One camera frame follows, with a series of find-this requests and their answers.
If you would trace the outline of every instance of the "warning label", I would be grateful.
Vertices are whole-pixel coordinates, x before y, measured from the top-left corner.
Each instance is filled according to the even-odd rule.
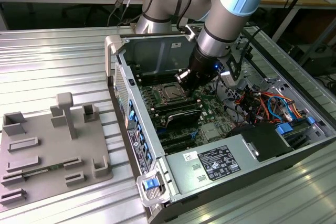
[[[239,165],[226,145],[199,153],[198,157],[209,179],[212,181],[240,170]]]

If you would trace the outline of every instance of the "aluminum slotted surface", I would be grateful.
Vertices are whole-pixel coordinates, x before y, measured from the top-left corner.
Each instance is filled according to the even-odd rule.
[[[105,36],[128,34],[128,28],[7,31],[0,34],[0,125],[3,113],[25,116],[49,113],[55,95],[70,91],[75,106],[99,108],[114,177],[103,183],[51,197],[0,214],[1,223],[147,223],[140,196],[109,98],[104,74]],[[263,33],[257,40],[336,116],[333,96],[308,81]],[[256,65],[275,72],[254,52]],[[336,223],[336,144],[295,167],[274,174],[171,223]]]
[[[93,102],[98,107],[114,174],[111,180],[3,212],[1,223],[147,223],[105,81],[103,42],[116,33],[87,28],[0,34],[0,125],[4,113],[50,113],[56,94],[71,92],[74,106]]]

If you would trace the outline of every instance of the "circuit board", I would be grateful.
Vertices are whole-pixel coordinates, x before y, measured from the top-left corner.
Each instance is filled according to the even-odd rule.
[[[139,88],[160,142],[168,154],[223,139],[236,126],[211,86],[199,87],[190,98],[185,97],[177,82]],[[182,126],[166,127],[163,116],[157,112],[171,105],[176,108],[174,113],[179,113],[182,111],[178,109],[180,104],[193,102],[197,104],[200,116],[194,122],[183,122]]]

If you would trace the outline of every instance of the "blue latch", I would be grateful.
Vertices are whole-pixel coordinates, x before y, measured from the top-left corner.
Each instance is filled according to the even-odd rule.
[[[145,153],[146,153],[148,151],[148,145],[147,145],[147,143],[144,143],[143,148],[144,148]]]
[[[147,160],[149,164],[151,164],[153,161],[152,155],[149,152],[147,153]]]
[[[135,116],[135,112],[134,112],[134,110],[132,110],[130,112],[130,115],[128,116],[128,118],[130,119],[130,121],[132,121],[134,119],[134,116]]]
[[[312,116],[307,117],[307,121],[310,125],[315,123],[315,119]]]
[[[160,186],[159,180],[157,178],[148,179],[143,182],[143,186],[146,191],[157,188]]]
[[[289,125],[289,123],[282,123],[276,128],[276,131],[281,135],[284,135],[285,133],[290,132],[292,130],[293,128]]]
[[[143,134],[140,134],[140,144],[143,144],[145,142],[145,137],[143,136]]]

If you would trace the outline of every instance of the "robotic arm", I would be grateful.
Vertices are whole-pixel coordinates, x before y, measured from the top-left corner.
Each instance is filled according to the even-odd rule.
[[[189,66],[176,75],[187,94],[207,84],[217,74],[218,61],[229,69],[234,79],[240,72],[233,70],[229,53],[250,15],[258,8],[260,0],[192,0],[185,14],[188,18],[205,19],[190,56]],[[179,15],[186,1],[156,0],[137,23],[137,33],[157,33],[170,28],[170,16]]]

